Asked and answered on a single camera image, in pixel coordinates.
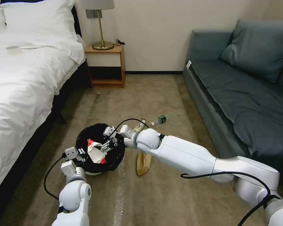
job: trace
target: white duvet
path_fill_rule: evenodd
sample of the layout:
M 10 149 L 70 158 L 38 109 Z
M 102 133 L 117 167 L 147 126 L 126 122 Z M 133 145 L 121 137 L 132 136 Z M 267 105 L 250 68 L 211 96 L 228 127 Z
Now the white duvet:
M 20 53 L 7 51 L 10 46 Z M 84 60 L 75 41 L 0 34 L 0 184 L 50 114 L 54 95 Z

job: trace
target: brown paper bag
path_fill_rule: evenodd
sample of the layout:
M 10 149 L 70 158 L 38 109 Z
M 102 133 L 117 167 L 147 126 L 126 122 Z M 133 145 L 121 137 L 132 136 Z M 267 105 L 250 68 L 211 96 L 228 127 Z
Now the brown paper bag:
M 150 169 L 151 157 L 150 154 L 145 154 L 143 152 L 138 153 L 136 170 L 139 176 L 144 175 Z

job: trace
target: floor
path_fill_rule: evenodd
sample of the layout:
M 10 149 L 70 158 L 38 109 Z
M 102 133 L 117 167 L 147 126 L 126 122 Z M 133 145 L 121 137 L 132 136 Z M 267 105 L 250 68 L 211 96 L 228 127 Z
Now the floor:
M 67 124 L 57 121 L 39 150 L 0 226 L 48 226 L 56 218 L 58 202 L 43 189 L 43 178 L 60 154 L 75 144 L 79 132 L 97 122 L 117 125 L 126 118 L 145 118 L 150 124 L 166 114 L 164 124 L 154 128 L 216 151 L 188 93 L 181 75 L 128 75 L 125 89 L 80 89 L 63 109 Z M 128 123 L 131 127 L 136 122 Z M 92 187 L 90 225 L 237 225 L 251 208 L 235 195 L 232 184 L 208 178 L 186 180 L 179 171 L 152 158 L 151 169 L 136 173 L 136 150 L 127 149 L 113 172 L 88 176 Z M 65 178 L 56 166 L 47 181 L 58 195 Z M 264 225 L 263 212 L 255 212 L 244 224 Z

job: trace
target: black trash bag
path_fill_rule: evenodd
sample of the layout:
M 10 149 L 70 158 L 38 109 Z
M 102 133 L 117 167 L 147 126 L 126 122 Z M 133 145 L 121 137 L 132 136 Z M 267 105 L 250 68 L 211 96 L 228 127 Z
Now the black trash bag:
M 108 140 L 104 137 L 103 133 L 107 127 L 107 124 L 97 123 L 93 126 L 89 126 L 83 129 L 76 139 L 75 147 L 77 149 L 82 148 L 87 153 L 88 139 L 101 144 L 106 143 Z M 117 147 L 114 147 L 113 149 L 107 152 L 105 164 L 94 163 L 89 157 L 89 155 L 87 155 L 86 161 L 82 166 L 84 170 L 89 173 L 102 173 L 106 171 L 114 171 L 123 160 L 125 154 L 124 138 L 118 140 L 117 143 Z

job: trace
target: wooden nightstand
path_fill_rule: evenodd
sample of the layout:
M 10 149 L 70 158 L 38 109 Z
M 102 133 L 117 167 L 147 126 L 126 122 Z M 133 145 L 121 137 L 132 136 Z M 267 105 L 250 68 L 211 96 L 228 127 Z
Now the wooden nightstand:
M 123 46 L 110 50 L 95 50 L 92 45 L 85 49 L 93 87 L 125 87 L 125 56 Z

